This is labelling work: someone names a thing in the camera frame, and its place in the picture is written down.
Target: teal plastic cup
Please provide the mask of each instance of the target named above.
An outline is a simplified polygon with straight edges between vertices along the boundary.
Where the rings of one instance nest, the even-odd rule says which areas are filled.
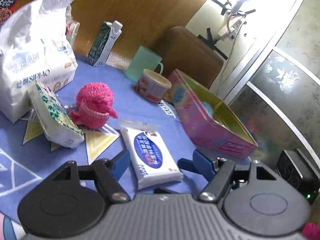
[[[161,63],[161,60],[162,58],[152,50],[140,46],[124,73],[128,78],[137,82],[145,68],[154,71],[156,67],[160,65],[161,69],[159,74],[161,75],[163,72],[163,64]]]

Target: gray ridged plate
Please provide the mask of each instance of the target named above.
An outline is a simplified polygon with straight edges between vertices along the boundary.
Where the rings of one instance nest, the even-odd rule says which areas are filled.
[[[191,194],[140,195],[126,204],[112,205],[94,228],[69,240],[253,240],[230,225],[214,204],[196,201]],[[287,240],[305,239],[298,233]],[[44,240],[27,235],[24,240]]]

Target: wet wipes pack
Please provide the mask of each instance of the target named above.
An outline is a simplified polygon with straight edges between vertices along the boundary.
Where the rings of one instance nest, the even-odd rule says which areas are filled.
[[[138,179],[138,189],[170,181],[181,181],[179,170],[167,149],[158,125],[120,121],[120,131]]]

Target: green patterned package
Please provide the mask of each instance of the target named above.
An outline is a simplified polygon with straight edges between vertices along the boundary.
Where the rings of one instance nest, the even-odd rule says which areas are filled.
[[[49,141],[69,148],[75,148],[84,141],[83,132],[72,122],[56,95],[48,87],[36,81],[28,93]]]

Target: cup handle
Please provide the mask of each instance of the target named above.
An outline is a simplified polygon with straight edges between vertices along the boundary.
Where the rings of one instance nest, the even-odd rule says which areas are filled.
[[[163,64],[161,62],[159,62],[159,65],[160,65],[160,75],[162,75],[162,72],[163,72]]]

